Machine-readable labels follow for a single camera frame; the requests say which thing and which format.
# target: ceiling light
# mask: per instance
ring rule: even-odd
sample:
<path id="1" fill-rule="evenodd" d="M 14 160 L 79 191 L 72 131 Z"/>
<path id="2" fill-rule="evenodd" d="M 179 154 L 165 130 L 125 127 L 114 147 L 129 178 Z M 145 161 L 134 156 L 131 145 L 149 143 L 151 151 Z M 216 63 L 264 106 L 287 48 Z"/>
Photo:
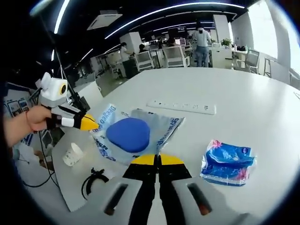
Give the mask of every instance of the ceiling light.
<path id="1" fill-rule="evenodd" d="M 83 58 L 79 62 L 81 62 L 91 51 L 93 51 L 93 48 L 88 53 L 86 53 L 85 56 L 83 56 Z"/>
<path id="2" fill-rule="evenodd" d="M 54 28 L 54 33 L 55 34 L 58 33 L 58 29 L 60 27 L 60 22 L 61 22 L 62 16 L 64 15 L 65 10 L 66 10 L 69 2 L 70 2 L 70 0 L 65 0 L 64 3 L 61 6 L 60 13 L 58 14 L 56 24 L 55 24 L 55 28 Z"/>
<path id="3" fill-rule="evenodd" d="M 119 45 L 121 45 L 121 44 L 118 44 L 118 45 L 116 45 L 116 46 L 112 47 L 111 49 L 107 50 L 107 51 L 106 51 L 104 54 L 108 53 L 110 50 L 112 50 L 112 49 L 114 49 L 114 48 L 118 47 Z"/>
<path id="4" fill-rule="evenodd" d="M 180 4 L 180 5 L 176 5 L 176 6 L 170 6 L 170 7 L 166 7 L 166 8 L 162 8 L 162 9 L 159 9 L 159 10 L 156 10 L 156 11 L 153 11 L 153 12 L 150 12 L 148 14 L 145 14 L 145 15 L 142 15 L 126 24 L 124 24 L 123 26 L 119 27 L 118 29 L 116 29 L 115 31 L 113 31 L 112 33 L 110 33 L 109 35 L 107 35 L 105 37 L 105 39 L 108 39 L 111 35 L 117 33 L 119 30 L 123 29 L 124 27 L 127 27 L 128 25 L 140 20 L 140 19 L 143 19 L 149 15 L 152 15 L 152 14 L 155 14 L 155 13 L 159 13 L 159 12 L 162 12 L 162 11 L 165 11 L 165 10 L 169 10 L 171 8 L 178 8 L 178 7 L 184 7 L 184 6 L 191 6 L 191 5 L 223 5 L 223 6 L 232 6 L 232 7 L 238 7 L 238 8 L 245 8 L 243 6 L 239 6 L 239 5 L 234 5 L 234 4 L 229 4 L 229 3 L 223 3 L 223 2 L 191 2 L 191 3 L 185 3 L 185 4 Z"/>
<path id="5" fill-rule="evenodd" d="M 51 61 L 54 60 L 54 49 L 52 50 L 52 54 L 51 54 Z"/>
<path id="6" fill-rule="evenodd" d="M 196 24 L 196 23 L 195 22 L 189 22 L 189 23 L 177 24 L 177 25 L 173 25 L 173 26 L 169 26 L 169 27 L 159 28 L 159 29 L 156 29 L 154 31 L 163 30 L 163 29 L 167 29 L 167 28 L 170 28 L 170 27 L 177 27 L 177 26 L 189 25 L 189 24 Z"/>

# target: black clamp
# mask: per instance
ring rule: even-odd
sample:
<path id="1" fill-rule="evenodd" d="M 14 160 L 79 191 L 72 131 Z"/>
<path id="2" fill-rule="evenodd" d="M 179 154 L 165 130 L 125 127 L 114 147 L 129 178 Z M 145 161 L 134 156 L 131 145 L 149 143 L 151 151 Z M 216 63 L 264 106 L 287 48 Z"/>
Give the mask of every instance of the black clamp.
<path id="1" fill-rule="evenodd" d="M 83 188 L 84 188 L 85 183 L 86 183 L 85 191 L 86 191 L 86 194 L 89 195 L 91 193 L 91 186 L 96 179 L 103 180 L 104 183 L 109 181 L 109 179 L 103 175 L 104 169 L 102 169 L 100 171 L 95 171 L 94 168 L 92 168 L 90 171 L 92 174 L 87 179 L 85 179 L 85 181 L 83 182 L 83 184 L 81 186 L 81 194 L 85 200 L 87 200 L 83 194 Z"/>

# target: desk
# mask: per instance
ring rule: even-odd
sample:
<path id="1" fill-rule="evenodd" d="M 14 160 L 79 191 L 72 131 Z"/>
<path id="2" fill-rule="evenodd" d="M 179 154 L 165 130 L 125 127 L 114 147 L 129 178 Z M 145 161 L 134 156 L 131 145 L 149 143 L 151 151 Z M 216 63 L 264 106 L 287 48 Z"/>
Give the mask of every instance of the desk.
<path id="1" fill-rule="evenodd" d="M 224 194 L 233 210 L 264 219 L 288 194 L 299 170 L 300 104 L 295 91 L 282 82 L 242 71 L 155 69 L 143 71 L 115 89 L 90 113 L 97 116 L 112 103 L 125 112 L 141 108 L 186 117 L 162 152 L 182 159 L 192 176 L 199 175 L 202 156 L 212 139 L 251 147 L 257 155 L 257 166 L 248 183 L 243 187 L 213 186 Z M 146 107 L 151 99 L 210 102 L 216 104 L 217 114 Z M 74 167 L 68 167 L 61 159 L 70 142 L 86 152 Z M 80 189 L 91 167 L 105 168 L 120 176 L 126 170 L 125 166 L 102 158 L 89 133 L 76 129 L 63 136 L 52 150 L 52 157 L 62 195 L 71 211 L 85 203 Z"/>

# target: cable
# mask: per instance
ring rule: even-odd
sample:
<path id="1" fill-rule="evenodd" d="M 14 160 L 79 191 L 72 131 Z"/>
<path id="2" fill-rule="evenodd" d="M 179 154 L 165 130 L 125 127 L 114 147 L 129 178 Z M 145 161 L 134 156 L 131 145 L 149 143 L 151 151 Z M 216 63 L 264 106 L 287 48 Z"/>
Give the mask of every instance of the cable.
<path id="1" fill-rule="evenodd" d="M 49 173 L 49 175 L 50 175 L 50 178 L 51 178 L 51 180 L 53 181 L 53 183 L 54 183 L 58 188 L 60 188 L 60 187 L 58 186 L 58 184 L 53 180 L 53 178 L 52 178 L 52 176 L 51 176 L 51 173 L 50 173 L 50 170 L 49 170 L 49 168 L 48 168 L 48 163 L 47 163 L 46 155 L 45 155 L 45 153 L 44 153 L 44 147 L 43 147 L 42 137 L 41 137 L 41 132 L 40 132 L 40 131 L 38 132 L 38 135 L 39 135 L 39 140 L 40 140 L 40 142 L 41 142 L 42 153 L 43 153 L 43 156 L 44 156 L 44 159 L 45 159 L 45 162 L 46 162 L 45 165 L 46 165 L 46 167 L 47 167 L 47 170 L 48 170 L 48 173 Z"/>
<path id="2" fill-rule="evenodd" d="M 85 191 L 86 191 L 86 194 L 89 195 L 91 193 L 91 186 L 96 179 L 101 179 L 104 181 L 104 183 L 109 181 L 109 179 L 103 175 L 103 172 L 104 172 L 104 169 L 102 169 L 100 171 L 95 171 L 94 168 L 91 169 L 92 174 L 87 179 L 85 179 L 85 181 L 83 182 L 83 184 L 81 186 L 81 195 L 84 197 L 85 200 L 87 200 L 83 193 L 83 188 L 84 188 L 85 183 L 87 183 Z"/>
<path id="3" fill-rule="evenodd" d="M 40 186 L 43 186 L 45 183 L 47 183 L 48 180 L 51 178 L 51 176 L 52 176 L 54 173 L 55 173 L 55 172 L 52 172 L 52 173 L 50 174 L 50 176 L 47 178 L 47 180 L 45 180 L 43 183 L 41 183 L 41 184 L 39 184 L 39 185 L 29 185 L 29 184 L 26 184 L 25 181 L 23 181 L 23 184 L 24 184 L 25 186 L 30 187 L 30 188 L 38 188 L 38 187 L 40 187 Z"/>

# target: ceiling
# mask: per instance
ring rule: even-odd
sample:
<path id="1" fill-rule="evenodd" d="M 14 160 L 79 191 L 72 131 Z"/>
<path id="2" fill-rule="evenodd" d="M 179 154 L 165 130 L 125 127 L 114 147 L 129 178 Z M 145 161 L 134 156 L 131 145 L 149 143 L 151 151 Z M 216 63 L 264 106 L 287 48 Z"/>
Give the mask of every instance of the ceiling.
<path id="1" fill-rule="evenodd" d="M 220 2 L 247 7 L 255 1 L 222 0 Z M 7 52 L 7 67 L 35 74 L 30 78 L 27 77 L 29 80 L 36 80 L 37 76 L 41 76 L 39 71 L 41 66 L 35 61 L 39 61 L 43 65 L 42 69 L 51 69 L 57 66 L 55 64 L 57 62 L 51 62 L 50 60 L 53 49 L 50 38 L 52 42 L 56 43 L 65 63 L 76 63 L 92 48 L 93 51 L 89 56 L 102 54 L 119 44 L 120 36 L 129 31 L 138 31 L 142 37 L 146 37 L 164 32 L 164 30 L 156 32 L 153 32 L 153 30 L 167 26 L 192 23 L 196 20 L 213 21 L 214 14 L 224 14 L 227 16 L 228 21 L 232 21 L 247 10 L 246 8 L 242 9 L 225 5 L 190 5 L 171 8 L 137 20 L 105 39 L 120 26 L 142 15 L 170 6 L 201 1 L 152 0 L 150 2 L 111 0 L 106 1 L 104 4 L 103 1 L 99 0 L 70 0 L 62 17 L 57 35 L 54 35 L 53 31 L 64 0 L 53 0 L 35 18 L 29 16 L 29 11 L 38 2 L 37 0 L 21 1 L 21 3 L 17 0 L 10 0 L 10 3 L 14 2 L 18 2 L 18 4 L 14 4 L 12 7 L 11 20 L 9 20 L 10 23 L 7 25 L 6 32 L 7 45 L 10 46 Z M 123 16 L 108 27 L 87 30 L 89 25 L 99 15 L 100 10 L 117 10 Z"/>

